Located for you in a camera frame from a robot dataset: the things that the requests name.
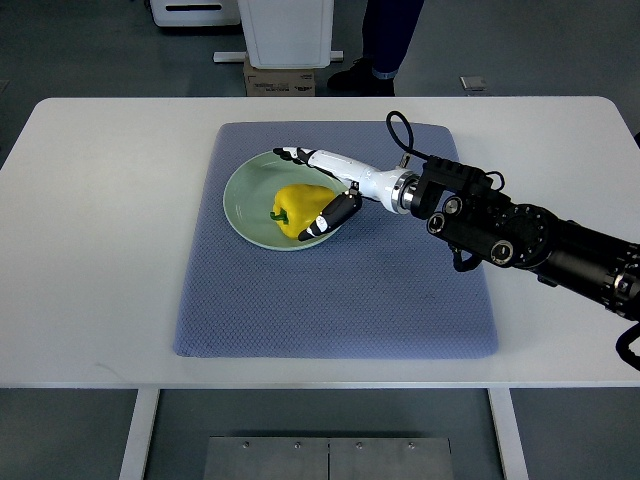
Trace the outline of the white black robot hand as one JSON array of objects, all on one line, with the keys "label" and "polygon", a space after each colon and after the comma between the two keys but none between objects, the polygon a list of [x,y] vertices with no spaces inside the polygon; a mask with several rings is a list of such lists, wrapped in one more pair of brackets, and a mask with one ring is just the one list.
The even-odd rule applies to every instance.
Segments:
[{"label": "white black robot hand", "polygon": [[418,176],[403,166],[381,171],[336,153],[300,147],[275,148],[273,152],[285,161],[319,170],[347,187],[296,231],[301,242],[332,233],[361,208],[363,198],[380,202],[395,214],[410,211]]}]

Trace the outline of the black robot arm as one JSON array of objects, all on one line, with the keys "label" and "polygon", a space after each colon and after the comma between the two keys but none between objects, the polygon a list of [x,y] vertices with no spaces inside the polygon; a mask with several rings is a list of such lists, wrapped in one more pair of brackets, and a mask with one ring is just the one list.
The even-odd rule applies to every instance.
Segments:
[{"label": "black robot arm", "polygon": [[404,156],[423,160],[392,191],[392,205],[425,221],[427,231],[445,241],[458,272],[482,262],[534,273],[539,282],[562,286],[631,321],[618,338],[620,359],[638,368],[632,346],[639,339],[639,246],[549,210],[516,204],[492,186],[501,174],[415,150],[414,141],[395,143]]}]

